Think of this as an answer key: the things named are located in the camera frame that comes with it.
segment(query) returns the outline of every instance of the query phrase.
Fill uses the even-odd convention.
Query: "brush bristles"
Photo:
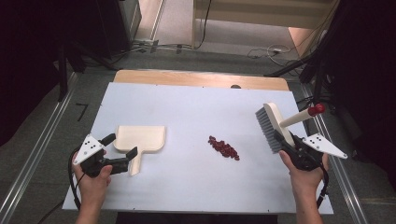
[[[281,149],[281,145],[274,138],[274,126],[271,123],[271,120],[268,117],[265,108],[261,108],[256,112],[257,120],[259,121],[260,127],[262,127],[262,133],[267,139],[268,145],[274,153],[279,152]]]

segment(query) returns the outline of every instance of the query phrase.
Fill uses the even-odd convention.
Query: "dustpan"
[[[159,151],[165,143],[164,126],[119,126],[116,130],[114,147],[122,152],[128,152],[137,147],[137,156],[131,161],[130,175],[140,172],[140,162],[143,154]]]

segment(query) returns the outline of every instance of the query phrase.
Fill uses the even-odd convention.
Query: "red granules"
[[[232,159],[239,161],[239,156],[238,153],[235,151],[233,147],[230,146],[230,144],[225,144],[224,141],[216,141],[216,138],[213,137],[212,135],[209,136],[209,141],[207,141],[212,147],[221,153],[221,155],[225,158],[231,157]]]

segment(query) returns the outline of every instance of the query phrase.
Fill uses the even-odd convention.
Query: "brush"
[[[277,153],[281,149],[281,145],[274,138],[274,130],[277,130],[282,134],[289,145],[295,147],[294,140],[291,137],[288,127],[292,124],[310,119],[323,112],[324,106],[322,104],[317,104],[289,117],[288,119],[283,119],[276,104],[268,103],[264,104],[264,107],[256,112],[256,117],[262,127],[262,132],[268,141],[268,145],[274,153]]]

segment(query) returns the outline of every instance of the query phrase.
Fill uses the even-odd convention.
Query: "white board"
[[[140,173],[112,176],[103,209],[119,211],[294,213],[289,171],[269,148],[255,112],[274,102],[284,118],[298,112],[290,91],[110,83],[92,127],[101,139],[119,125],[163,125],[166,140],[144,155]],[[306,136],[302,123],[290,126]],[[240,161],[208,143],[224,140]],[[112,145],[108,158],[123,157]],[[69,190],[64,209],[76,209]],[[332,214],[325,199],[320,213]]]

